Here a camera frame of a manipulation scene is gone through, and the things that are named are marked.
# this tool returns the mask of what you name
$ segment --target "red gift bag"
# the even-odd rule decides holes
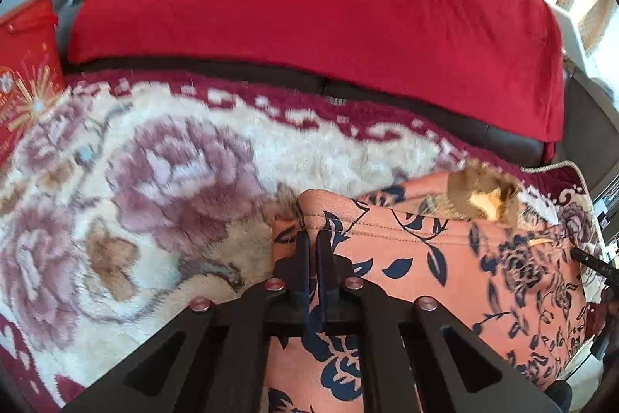
[[[28,0],[0,18],[0,165],[65,85],[51,0]]]

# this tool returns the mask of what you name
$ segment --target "fluffy blanket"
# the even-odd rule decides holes
[[[267,222],[302,191],[357,197],[468,158],[514,176],[521,203],[574,243],[602,243],[569,163],[522,171],[383,105],[87,75],[2,170],[2,362],[38,411],[57,412],[195,296],[222,303],[265,279]],[[593,299],[599,280],[582,280]]]

